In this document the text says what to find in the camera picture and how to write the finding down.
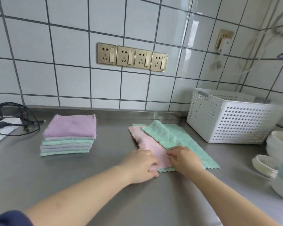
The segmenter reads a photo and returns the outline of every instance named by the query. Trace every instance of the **dark blue sleeve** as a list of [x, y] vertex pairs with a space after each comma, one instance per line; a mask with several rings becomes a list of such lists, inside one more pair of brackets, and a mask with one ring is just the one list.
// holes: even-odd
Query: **dark blue sleeve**
[[12, 210], [0, 215], [0, 226], [33, 226], [33, 224], [25, 214]]

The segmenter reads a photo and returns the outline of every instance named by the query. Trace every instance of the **wall outlet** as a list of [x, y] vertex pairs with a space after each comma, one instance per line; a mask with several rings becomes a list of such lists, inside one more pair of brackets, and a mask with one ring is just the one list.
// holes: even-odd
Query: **wall outlet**
[[234, 35], [233, 31], [229, 31], [229, 30], [225, 30], [225, 29], [221, 29], [217, 38], [217, 42], [216, 42], [216, 46], [215, 48], [218, 49], [221, 43], [222, 39], [228, 38], [228, 39], [232, 39]]
[[141, 69], [150, 69], [152, 52], [142, 49], [136, 49], [134, 67]]
[[167, 54], [162, 53], [153, 53], [151, 61], [151, 70], [152, 71], [166, 71], [166, 62], [168, 60]]
[[134, 67], [135, 48], [117, 46], [117, 65]]
[[117, 46], [111, 44], [97, 44], [97, 62], [115, 65], [117, 63]]

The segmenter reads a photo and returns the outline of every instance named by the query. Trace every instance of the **black cable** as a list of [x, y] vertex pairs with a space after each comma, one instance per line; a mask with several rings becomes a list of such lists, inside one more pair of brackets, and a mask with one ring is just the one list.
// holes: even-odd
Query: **black cable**
[[[22, 124], [11, 124], [11, 123], [8, 123], [6, 126], [23, 126], [24, 130], [26, 130], [27, 132], [23, 133], [23, 134], [19, 134], [19, 135], [2, 134], [2, 133], [0, 133], [0, 135], [18, 137], [18, 136], [24, 136], [24, 135], [27, 135], [27, 134], [31, 134], [31, 133], [39, 131], [40, 130], [40, 123], [44, 123], [45, 122], [45, 121], [37, 120], [37, 118], [34, 116], [34, 114], [31, 112], [31, 110], [28, 107], [26, 107], [24, 105], [21, 105], [21, 104], [18, 104], [18, 103], [15, 103], [15, 102], [4, 102], [4, 103], [0, 104], [0, 121], [2, 119], [4, 119], [3, 111], [2, 111], [2, 107], [4, 107], [4, 106], [16, 106], [16, 107], [18, 107], [19, 112], [20, 112], [20, 117], [19, 118], [22, 121]], [[29, 114], [32, 115], [32, 117], [34, 118], [34, 121], [31, 121], [29, 119]], [[32, 126], [35, 123], [37, 123], [38, 128], [36, 130], [34, 130], [34, 131], [29, 131], [29, 129], [27, 127], [28, 126]]]

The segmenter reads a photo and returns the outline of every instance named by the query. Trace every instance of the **hand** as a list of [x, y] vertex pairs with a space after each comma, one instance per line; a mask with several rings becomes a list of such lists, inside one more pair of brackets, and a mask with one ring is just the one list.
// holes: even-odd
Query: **hand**
[[128, 176], [129, 183], [132, 184], [158, 177], [157, 171], [148, 171], [153, 163], [158, 163], [158, 160], [150, 150], [135, 150], [130, 152], [119, 166]]
[[203, 171], [201, 160], [188, 147], [176, 146], [167, 152], [173, 167], [186, 177]]

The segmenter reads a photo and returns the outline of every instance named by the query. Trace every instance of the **purple towel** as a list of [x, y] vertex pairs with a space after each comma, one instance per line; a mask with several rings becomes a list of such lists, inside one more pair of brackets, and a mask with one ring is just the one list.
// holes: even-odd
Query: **purple towel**
[[97, 119], [92, 116], [55, 115], [43, 133], [44, 137], [96, 137]]

